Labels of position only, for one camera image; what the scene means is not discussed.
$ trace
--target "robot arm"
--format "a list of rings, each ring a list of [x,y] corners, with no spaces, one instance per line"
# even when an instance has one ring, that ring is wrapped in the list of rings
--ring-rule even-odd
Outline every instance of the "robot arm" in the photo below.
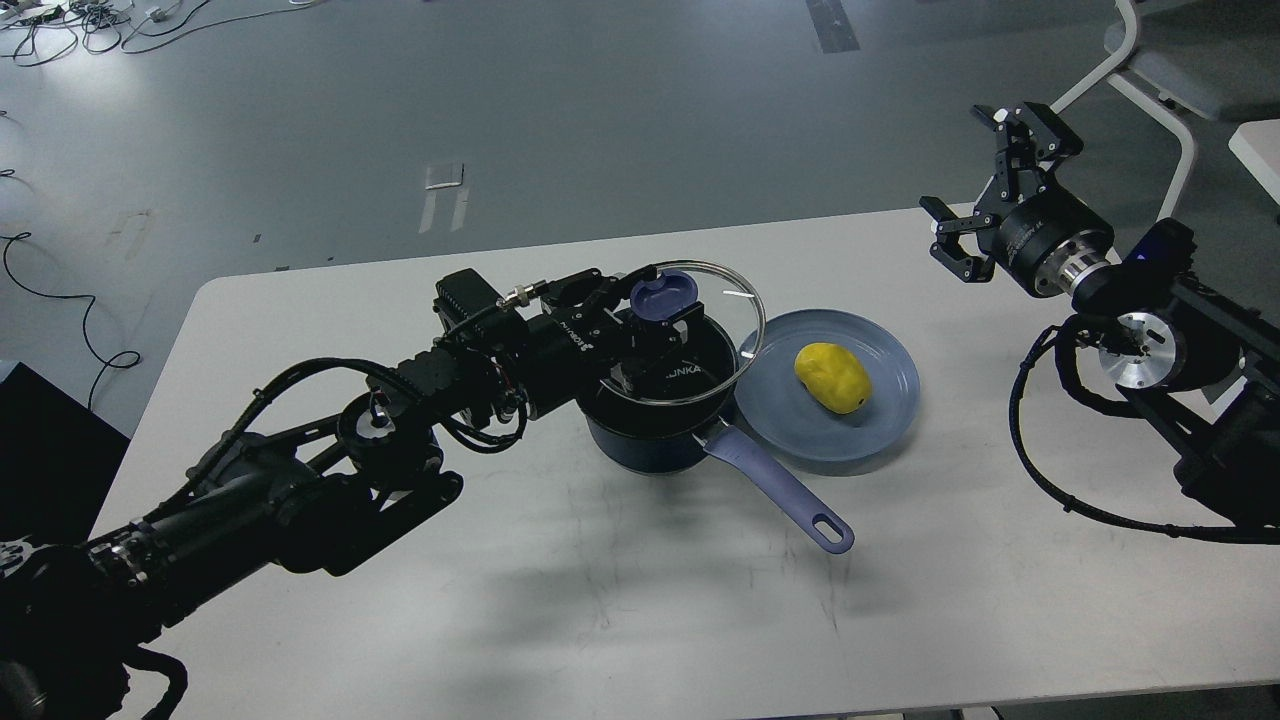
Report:
[[[436,284],[445,333],[396,368],[315,359],[255,391],[253,402],[159,507],[79,546],[0,544],[0,716],[105,717],[127,692],[122,664],[165,673],[166,717],[186,687],[180,662],[146,651],[220,592],[269,562],[342,575],[462,492],[435,430],[500,452],[538,419],[616,366],[643,369],[680,347],[671,322],[614,313],[654,266],[591,269],[500,296],[474,270]],[[541,301],[525,319],[517,307]],[[279,395],[316,373],[366,374],[340,413],[265,436],[248,432]],[[492,420],[516,428],[485,432]],[[329,439],[301,460],[303,445]],[[355,473],[337,473],[349,459]]]
[[[1190,272],[1192,231],[1166,218],[1120,264],[1106,259],[1115,232],[1057,183],[1055,172],[1083,142],[1046,105],[1024,102],[975,114],[996,133],[996,170],[970,217],[937,197],[932,255],[964,282],[987,282],[1000,265],[1032,297],[1068,293],[1076,311],[1056,338],[1037,341],[1010,406],[1015,448],[1028,473],[1068,510],[1093,519],[1217,542],[1280,543],[1280,331],[1202,284]],[[975,234],[978,254],[960,245]],[[1036,359],[1055,348],[1064,389],[1097,411],[1147,420],[1179,452],[1183,493],[1235,528],[1176,528],[1132,521],[1080,502],[1025,456],[1018,428],[1021,386]],[[1076,350],[1098,350],[1123,401],[1083,387]],[[1207,421],[1171,393],[1245,378],[1243,392]]]

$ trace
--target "black cable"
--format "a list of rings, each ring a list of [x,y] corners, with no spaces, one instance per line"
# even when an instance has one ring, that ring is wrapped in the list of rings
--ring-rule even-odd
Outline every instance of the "black cable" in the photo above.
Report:
[[[163,37],[163,36],[166,36],[166,35],[170,35],[173,32],[177,32],[177,31],[182,29],[191,20],[192,15],[195,15],[201,8],[204,8],[205,5],[210,4],[211,1],[212,0],[204,0],[201,4],[196,5],[195,8],[192,8],[192,10],[189,13],[187,13],[187,17],[183,18],[180,23],[178,23],[175,27],[172,27],[172,28],[169,28],[169,29],[166,29],[164,32],[155,32],[155,33],[142,32],[140,28],[142,26],[145,26],[147,23],[147,20],[150,20],[150,18],[147,18],[147,20],[142,20],[141,23],[138,23],[137,26],[134,26],[133,27],[133,32],[131,32],[129,36],[125,37],[123,42],[120,42],[120,53],[123,53],[125,55],[142,55],[143,53],[150,53],[152,50],[159,50],[159,49],[164,47],[165,45],[177,42],[179,40],[182,40],[183,37],[187,37],[188,35],[200,32],[202,29],[209,29],[211,27],[224,26],[224,24],[234,23],[234,22],[239,22],[239,20],[248,20],[248,19],[252,19],[252,18],[265,18],[268,15],[280,15],[280,14],[284,14],[284,13],[297,13],[298,10],[307,10],[310,8],[314,8],[317,4],[319,0],[316,3],[307,3],[306,5],[292,5],[289,8],[280,8],[278,10],[266,10],[264,13],[253,13],[251,15],[239,15],[239,17],[236,17],[236,18],[227,18],[224,20],[212,22],[212,23],[209,23],[209,24],[204,24],[204,26],[200,26],[200,27],[191,28],[187,32],[183,32],[180,35],[170,37],[169,40],[166,40],[166,41],[159,44],[159,45],[152,45],[150,47],[143,47],[142,50],[127,50],[125,49],[128,46],[128,44],[129,44],[129,40],[133,40],[134,36],[141,35],[143,37]]]
[[[488,305],[484,309],[481,309],[479,313],[474,313],[474,314],[468,315],[461,323],[453,325],[443,336],[440,336],[439,342],[449,342],[449,341],[452,341],[454,337],[458,336],[458,333],[461,333],[462,331],[465,331],[465,329],[475,325],[480,320],[484,320],[489,315],[493,315],[498,310],[499,310],[498,305]]]
[[[169,720],[187,692],[187,666],[177,657],[141,646],[127,651],[122,661],[134,670],[159,673],[169,679],[169,687],[165,688],[160,701],[142,716],[142,720]]]
[[[54,27],[55,29],[67,29],[68,32],[70,32],[72,33],[72,42],[70,42],[70,45],[68,45],[67,47],[63,47],[61,50],[59,50],[58,53],[55,53],[51,58],[45,58],[44,60],[37,60],[35,63],[19,63],[18,58],[31,58],[31,56],[33,56],[36,54],[36,31],[40,29],[41,27],[46,27],[46,26],[40,24],[40,23],[32,23],[32,24],[29,24],[27,27],[27,36],[23,37],[20,42],[18,42],[18,46],[14,47],[13,53],[5,54],[5,55],[0,55],[0,58],[9,58],[9,59],[12,59],[13,64],[18,65],[19,68],[36,68],[36,67],[44,65],[46,63],[52,63],[54,60],[64,58],[69,53],[72,53],[73,50],[76,50],[77,46],[79,46],[79,36],[76,35],[74,29],[67,28],[64,26],[49,26],[49,27]],[[13,29],[13,28],[14,28],[13,24],[9,24],[9,26],[4,27],[4,29]],[[31,45],[31,49],[27,50],[26,53],[23,53],[22,47],[26,46],[26,45],[28,45],[28,44]]]
[[[120,42],[124,41],[124,36],[120,29],[115,26],[128,23],[128,18],[124,13],[116,10],[110,4],[102,3],[88,3],[88,0],[74,0],[67,8],[68,14],[76,14],[76,24],[79,26],[81,32],[84,33],[84,38],[81,44],[84,46],[84,51],[90,55],[104,55],[110,53],[115,47],[119,47]],[[88,44],[88,38],[96,32],[109,29],[115,33],[115,41],[106,47],[93,49]]]
[[[205,455],[205,457],[188,471],[187,482],[183,483],[177,492],[169,496],[155,510],[148,512],[146,519],[154,520],[155,518],[168,512],[170,509],[186,505],[189,501],[188,496],[191,492],[209,477],[214,465],[227,456],[232,446],[236,445],[236,441],[238,441],[241,436],[244,434],[244,430],[248,429],[250,424],[252,424],[253,420],[257,419],[257,416],[261,415],[273,401],[275,401],[275,398],[280,397],[284,391],[310,378],[311,375],[335,368],[347,368],[349,370],[371,375],[404,392],[413,401],[421,402],[426,398],[426,393],[404,378],[404,375],[387,368],[385,365],[374,363],[372,360],[348,357],[315,357],[311,360],[303,360],[302,363],[298,363],[276,375],[262,389],[253,391],[253,401],[250,402],[248,407],[244,409],[244,413],[242,413],[239,419],[236,420],[236,424],[232,425],[229,430],[223,433],[221,441],[214,447],[214,450]]]
[[[529,404],[521,396],[520,405],[516,409],[517,423],[516,429],[506,436],[492,436],[480,432],[475,428],[466,425],[465,423],[454,419],[445,418],[440,421],[444,429],[458,441],[458,445],[466,447],[472,452],[480,452],[484,455],[494,455],[508,450],[511,446],[516,445],[520,438],[525,436],[525,429],[529,427]]]
[[[1084,518],[1112,525],[1116,528],[1125,528],[1130,530],[1142,530],[1147,533],[1158,533],[1169,536],[1172,538],[1185,537],[1192,539],[1199,539],[1204,542],[1221,542],[1221,543],[1239,543],[1239,544],[1280,544],[1280,528],[1236,528],[1236,527],[1201,527],[1201,525],[1161,525],[1157,523],[1144,523],[1142,520],[1134,520],[1132,518],[1125,518],[1123,515],[1116,515],[1114,512],[1107,512],[1101,507],[1096,507],[1084,502],[1083,500],[1070,495],[1062,488],[1053,484],[1039,469],[1032,462],[1030,456],[1027,454],[1027,447],[1023,443],[1021,432],[1021,400],[1023,393],[1027,389],[1027,380],[1030,377],[1032,368],[1036,366],[1036,361],[1044,356],[1050,350],[1053,348],[1056,340],[1051,338],[1053,333],[1061,332],[1062,328],[1057,325],[1050,325],[1036,338],[1032,343],[1030,351],[1027,357],[1018,365],[1018,377],[1014,379],[1014,387],[1009,393],[1009,434],[1014,441],[1014,451],[1018,454],[1018,459],[1021,461],[1023,468],[1027,474],[1030,475],[1032,480],[1042,491],[1044,491],[1050,497],[1056,500],[1062,505],[1062,510],[1066,512],[1079,512]]]
[[[99,380],[102,379],[102,374],[106,373],[106,370],[109,368],[114,368],[116,370],[128,370],[129,368],[132,368],[132,366],[134,366],[134,365],[137,365],[138,363],[142,361],[142,355],[140,355],[136,350],[122,350],[120,352],[116,352],[115,355],[113,355],[110,357],[102,357],[101,355],[99,355],[97,350],[93,347],[93,343],[90,342],[90,340],[88,340],[88,313],[90,313],[90,310],[93,309],[93,304],[97,302],[97,296],[96,295],[88,295],[88,293],[51,295],[51,293],[47,293],[47,292],[40,292],[38,290],[33,290],[33,288],[23,284],[22,281],[19,281],[18,278],[14,277],[13,270],[9,269],[9,249],[13,247],[14,242],[17,242],[19,240],[27,240],[28,237],[31,237],[29,232],[22,232],[22,233],[18,233],[15,236],[12,236],[12,237],[9,237],[9,236],[0,236],[0,240],[5,240],[6,241],[5,245],[4,245],[4,252],[0,254],[0,261],[4,263],[4,272],[5,272],[5,274],[9,275],[9,279],[12,279],[14,282],[14,284],[17,284],[22,290],[26,290],[27,292],[29,292],[32,295],[38,295],[40,297],[47,297],[50,300],[88,300],[88,305],[84,307],[84,315],[81,318],[81,336],[84,338],[84,346],[88,347],[88,351],[90,351],[90,354],[93,355],[93,359],[96,359],[99,363],[102,364],[102,366],[97,372],[97,377],[93,378],[93,384],[88,388],[88,401],[84,404],[84,406],[90,411],[92,411],[93,410],[93,392],[97,389],[97,383],[99,383]],[[122,357],[131,357],[131,356],[132,356],[132,359],[128,360],[128,361],[122,361],[120,360]]]
[[[1071,315],[1062,323],[1055,341],[1053,364],[1057,366],[1059,383],[1071,400],[1111,418],[1142,418],[1138,409],[1126,400],[1110,400],[1084,387],[1080,382],[1080,369],[1075,363],[1076,338],[1080,333],[1102,333],[1117,328],[1115,318],[1091,315]]]

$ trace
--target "blue handle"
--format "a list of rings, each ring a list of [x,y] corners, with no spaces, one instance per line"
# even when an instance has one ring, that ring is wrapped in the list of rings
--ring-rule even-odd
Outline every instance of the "blue handle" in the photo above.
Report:
[[[849,524],[742,430],[724,427],[707,441],[703,450],[741,470],[827,552],[838,555],[854,546],[854,530]],[[819,524],[829,527],[840,539],[828,539]]]

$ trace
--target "plate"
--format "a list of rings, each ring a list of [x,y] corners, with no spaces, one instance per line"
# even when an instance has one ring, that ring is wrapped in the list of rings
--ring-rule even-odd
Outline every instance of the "plate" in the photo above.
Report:
[[[756,437],[801,469],[855,474],[911,427],[920,404],[920,375],[911,355],[884,328],[841,310],[799,310],[769,320],[764,341],[739,379],[737,409]],[[753,337],[744,345],[754,342]],[[837,415],[809,395],[794,363],[812,342],[842,345],[858,356],[873,388],[863,407]]]

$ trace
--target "table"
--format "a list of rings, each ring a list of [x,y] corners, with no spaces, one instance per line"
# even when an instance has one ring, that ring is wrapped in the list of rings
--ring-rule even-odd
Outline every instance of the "table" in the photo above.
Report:
[[[1280,202],[1280,119],[1243,123],[1235,128],[1228,146]]]
[[[1061,511],[1007,438],[1009,386],[1062,299],[955,281],[919,210],[220,278],[191,307],[100,519],[166,496],[261,386],[317,355],[383,363],[440,332],[434,282],[495,287],[694,256],[749,277],[771,315],[870,318],[914,355],[905,450],[804,480],[858,533],[829,556],[716,461],[639,477],[573,407],[499,456],[447,445],[467,487],[344,578],[268,568],[155,647],[182,657],[182,717],[760,717],[975,706],[1280,679],[1280,552],[1114,530]],[[333,413],[362,388],[321,375],[259,427]],[[1175,455],[1134,420],[1032,377],[1042,469],[1105,507],[1213,523]],[[125,716],[161,683],[137,676]]]

